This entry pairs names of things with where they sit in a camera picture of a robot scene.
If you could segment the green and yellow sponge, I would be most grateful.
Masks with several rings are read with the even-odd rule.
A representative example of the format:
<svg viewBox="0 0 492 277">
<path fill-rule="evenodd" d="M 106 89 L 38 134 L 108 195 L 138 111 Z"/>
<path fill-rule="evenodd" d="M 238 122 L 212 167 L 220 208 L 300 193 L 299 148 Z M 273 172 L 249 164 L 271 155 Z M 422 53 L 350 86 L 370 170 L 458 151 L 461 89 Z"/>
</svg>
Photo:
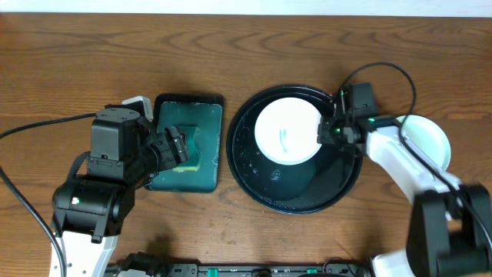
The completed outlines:
<svg viewBox="0 0 492 277">
<path fill-rule="evenodd" d="M 196 172 L 201 167 L 201 153 L 197 147 L 197 138 L 200 129 L 197 126 L 179 126 L 181 131 L 186 134 L 186 145 L 188 148 L 189 159 L 174 168 L 174 172 Z"/>
</svg>

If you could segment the white plate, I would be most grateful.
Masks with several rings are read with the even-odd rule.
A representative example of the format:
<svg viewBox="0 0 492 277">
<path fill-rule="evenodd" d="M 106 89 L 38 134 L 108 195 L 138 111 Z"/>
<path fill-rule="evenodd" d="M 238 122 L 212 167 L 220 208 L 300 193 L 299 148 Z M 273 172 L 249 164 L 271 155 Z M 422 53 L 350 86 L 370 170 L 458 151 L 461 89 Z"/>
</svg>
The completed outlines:
<svg viewBox="0 0 492 277">
<path fill-rule="evenodd" d="M 321 113 L 301 98 L 280 98 L 263 108 L 254 125 L 254 138 L 272 162 L 298 165 L 314 157 L 321 144 L 317 129 Z"/>
</svg>

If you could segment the pale green plate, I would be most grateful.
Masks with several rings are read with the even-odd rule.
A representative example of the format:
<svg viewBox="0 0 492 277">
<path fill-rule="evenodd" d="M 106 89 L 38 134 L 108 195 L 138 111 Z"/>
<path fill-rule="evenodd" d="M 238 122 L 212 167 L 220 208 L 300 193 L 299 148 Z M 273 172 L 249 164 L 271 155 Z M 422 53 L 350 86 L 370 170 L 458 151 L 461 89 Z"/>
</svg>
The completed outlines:
<svg viewBox="0 0 492 277">
<path fill-rule="evenodd" d="M 451 160 L 451 146 L 439 125 L 423 116 L 410 115 L 404 124 L 404 131 L 436 165 L 447 170 Z"/>
</svg>

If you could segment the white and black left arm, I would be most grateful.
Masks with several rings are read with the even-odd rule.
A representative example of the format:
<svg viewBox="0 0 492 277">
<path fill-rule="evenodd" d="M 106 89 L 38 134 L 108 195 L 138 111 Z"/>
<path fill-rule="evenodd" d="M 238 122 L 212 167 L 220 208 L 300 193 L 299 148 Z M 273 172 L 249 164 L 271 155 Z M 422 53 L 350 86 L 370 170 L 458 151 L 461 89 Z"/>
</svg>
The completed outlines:
<svg viewBox="0 0 492 277">
<path fill-rule="evenodd" d="M 71 167 L 53 195 L 52 276 L 102 276 L 118 243 L 137 187 L 189 159 L 185 133 L 158 132 L 140 112 L 119 107 L 96 113 L 91 150 L 81 156 L 87 172 Z"/>
</svg>

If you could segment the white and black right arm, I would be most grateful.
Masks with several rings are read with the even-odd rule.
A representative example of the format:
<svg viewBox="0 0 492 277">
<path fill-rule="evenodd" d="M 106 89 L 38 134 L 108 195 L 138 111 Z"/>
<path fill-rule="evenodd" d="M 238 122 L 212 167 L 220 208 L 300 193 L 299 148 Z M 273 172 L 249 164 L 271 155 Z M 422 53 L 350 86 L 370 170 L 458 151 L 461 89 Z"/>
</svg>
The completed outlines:
<svg viewBox="0 0 492 277">
<path fill-rule="evenodd" d="M 429 158 L 392 116 L 323 117 L 317 140 L 366 155 L 412 205 L 404 249 L 371 260 L 373 276 L 462 276 L 491 271 L 491 200 Z"/>
</svg>

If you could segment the rectangular black soapy water tray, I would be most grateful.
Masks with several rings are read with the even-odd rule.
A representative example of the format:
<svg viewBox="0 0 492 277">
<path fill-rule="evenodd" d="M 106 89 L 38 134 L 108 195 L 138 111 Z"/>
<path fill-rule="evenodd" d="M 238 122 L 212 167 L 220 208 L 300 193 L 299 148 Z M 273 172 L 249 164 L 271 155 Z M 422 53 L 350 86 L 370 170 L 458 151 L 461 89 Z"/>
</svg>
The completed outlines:
<svg viewBox="0 0 492 277">
<path fill-rule="evenodd" d="M 196 172 L 159 172 L 145 188 L 166 192 L 213 192 L 218 183 L 224 98 L 221 95 L 161 94 L 155 99 L 158 131 L 170 126 L 197 126 L 201 167 Z"/>
</svg>

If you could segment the round black tray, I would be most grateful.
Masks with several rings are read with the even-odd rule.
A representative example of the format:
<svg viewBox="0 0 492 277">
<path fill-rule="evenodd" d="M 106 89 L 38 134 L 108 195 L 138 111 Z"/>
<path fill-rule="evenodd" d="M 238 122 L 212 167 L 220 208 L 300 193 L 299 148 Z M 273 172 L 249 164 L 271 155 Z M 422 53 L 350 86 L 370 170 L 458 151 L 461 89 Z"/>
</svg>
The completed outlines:
<svg viewBox="0 0 492 277">
<path fill-rule="evenodd" d="M 332 97 L 310 86 L 265 89 L 247 100 L 231 121 L 226 142 L 228 164 L 240 187 L 263 206 L 287 214 L 319 212 L 349 193 L 363 158 L 350 148 L 322 145 L 314 157 L 298 165 L 268 159 L 254 139 L 254 124 L 263 108 L 287 97 L 311 103 L 323 116 L 335 111 Z"/>
</svg>

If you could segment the black base rail, green buttons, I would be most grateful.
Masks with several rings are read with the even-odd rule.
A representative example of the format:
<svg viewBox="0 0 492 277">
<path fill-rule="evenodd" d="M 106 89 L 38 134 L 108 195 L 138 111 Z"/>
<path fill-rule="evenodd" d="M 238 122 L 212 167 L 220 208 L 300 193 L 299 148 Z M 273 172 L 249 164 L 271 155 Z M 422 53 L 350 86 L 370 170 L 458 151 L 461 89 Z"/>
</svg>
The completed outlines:
<svg viewBox="0 0 492 277">
<path fill-rule="evenodd" d="M 118 263 L 110 264 L 104 277 L 294 277 L 343 276 L 371 277 L 369 265 L 341 258 L 322 264 L 201 264 L 197 260 L 164 260 L 143 252 L 132 253 Z"/>
</svg>

